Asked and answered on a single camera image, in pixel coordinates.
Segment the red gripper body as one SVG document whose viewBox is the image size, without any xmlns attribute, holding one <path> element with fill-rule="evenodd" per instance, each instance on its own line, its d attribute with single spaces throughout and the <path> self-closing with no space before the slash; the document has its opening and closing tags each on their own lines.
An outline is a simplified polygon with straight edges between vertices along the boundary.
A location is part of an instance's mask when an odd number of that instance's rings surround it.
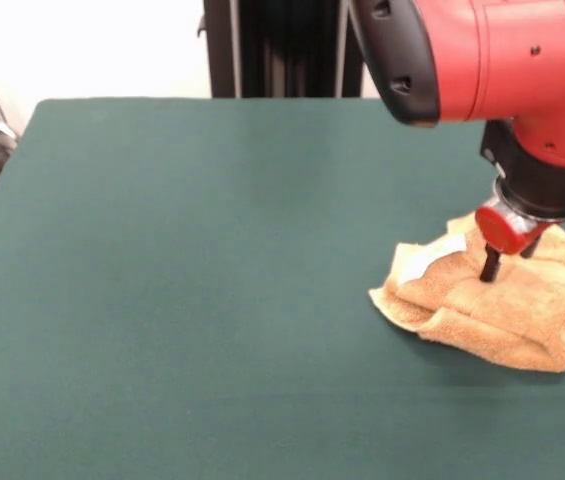
<svg viewBox="0 0 565 480">
<path fill-rule="evenodd" d="M 538 222 L 498 205 L 480 206 L 475 212 L 475 221 L 486 243 L 505 255 L 522 253 L 551 226 L 551 223 Z"/>
</svg>

